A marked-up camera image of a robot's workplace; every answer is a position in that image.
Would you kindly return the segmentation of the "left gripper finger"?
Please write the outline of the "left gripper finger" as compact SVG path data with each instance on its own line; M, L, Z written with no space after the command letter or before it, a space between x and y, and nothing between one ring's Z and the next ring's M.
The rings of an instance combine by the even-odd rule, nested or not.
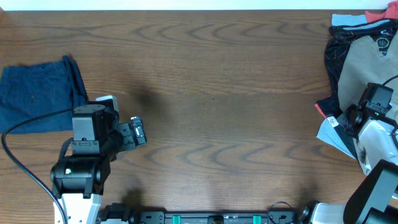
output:
M131 125L132 125L132 130L134 131L135 134L135 140L136 140L136 145L145 145L147 143L147 138L146 134L144 131L144 125L139 116L133 116L131 117Z
M128 123L125 137L125 148L135 149L136 147L136 134L134 133L133 127Z

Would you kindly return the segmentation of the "khaki cargo shorts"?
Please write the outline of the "khaki cargo shorts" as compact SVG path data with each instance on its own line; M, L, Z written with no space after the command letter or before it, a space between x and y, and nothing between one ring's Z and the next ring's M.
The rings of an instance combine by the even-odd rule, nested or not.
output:
M382 84L397 75L397 36L389 43L385 54L368 35L350 45L338 81L338 101L342 111L358 104L369 82Z

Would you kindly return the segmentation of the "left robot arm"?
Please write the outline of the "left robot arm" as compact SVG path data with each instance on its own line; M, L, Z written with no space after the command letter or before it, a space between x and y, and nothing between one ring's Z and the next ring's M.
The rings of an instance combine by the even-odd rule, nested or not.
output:
M112 106L83 105L73 109L73 138L65 143L50 177L56 223L95 223L104 183L117 154L147 142L140 117L120 123Z

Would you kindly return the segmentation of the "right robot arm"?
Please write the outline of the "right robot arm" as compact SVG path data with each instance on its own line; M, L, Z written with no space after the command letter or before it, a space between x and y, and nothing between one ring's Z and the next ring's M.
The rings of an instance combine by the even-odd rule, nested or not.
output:
M392 94L386 84L369 82L358 104L327 117L351 141L351 155L366 178L346 203L315 203L307 223L397 223L397 208L389 204L397 198L397 121L386 116Z

